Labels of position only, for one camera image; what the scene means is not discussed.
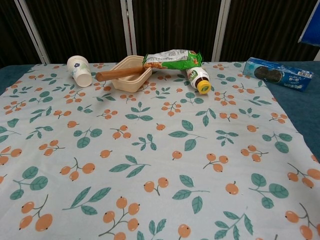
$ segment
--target plastic bottle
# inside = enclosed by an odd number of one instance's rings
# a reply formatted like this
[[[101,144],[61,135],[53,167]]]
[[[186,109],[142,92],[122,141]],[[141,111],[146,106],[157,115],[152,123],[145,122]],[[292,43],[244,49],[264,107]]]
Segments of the plastic bottle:
[[[209,74],[201,67],[193,67],[186,71],[191,86],[199,91],[200,94],[206,94],[211,90]]]

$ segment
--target blue object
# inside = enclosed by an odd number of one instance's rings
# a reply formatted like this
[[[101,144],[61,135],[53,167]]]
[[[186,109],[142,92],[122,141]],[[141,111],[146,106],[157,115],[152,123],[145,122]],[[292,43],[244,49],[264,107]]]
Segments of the blue object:
[[[320,1],[318,1],[298,42],[320,47]]]
[[[250,57],[246,61],[243,74],[269,83],[278,84],[303,92],[313,73],[295,67]]]

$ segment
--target cookie package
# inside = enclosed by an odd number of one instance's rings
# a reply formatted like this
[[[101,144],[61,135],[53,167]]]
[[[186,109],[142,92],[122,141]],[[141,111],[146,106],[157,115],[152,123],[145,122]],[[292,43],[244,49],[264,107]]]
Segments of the cookie package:
[[[202,56],[190,50],[173,49],[156,54],[147,54],[142,62],[145,68],[185,70],[201,67]]]
[[[278,84],[303,92],[312,79],[313,73],[295,67],[250,57],[243,74],[273,84]]]

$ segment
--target floral tablecloth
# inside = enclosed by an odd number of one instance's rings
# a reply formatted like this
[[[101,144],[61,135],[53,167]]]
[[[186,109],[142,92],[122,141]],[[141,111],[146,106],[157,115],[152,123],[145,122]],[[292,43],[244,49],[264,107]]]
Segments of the floral tablecloth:
[[[10,86],[1,239],[319,239],[320,165],[303,136],[243,62],[203,67],[206,95],[179,70],[154,69],[136,93],[80,88],[65,64]]]

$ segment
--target green snack bag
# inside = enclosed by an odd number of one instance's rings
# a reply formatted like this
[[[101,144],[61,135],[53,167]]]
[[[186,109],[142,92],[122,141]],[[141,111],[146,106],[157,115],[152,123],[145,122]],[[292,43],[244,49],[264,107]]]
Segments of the green snack bag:
[[[145,68],[191,69],[201,67],[202,56],[190,50],[173,49],[156,54],[147,54],[142,62]]]

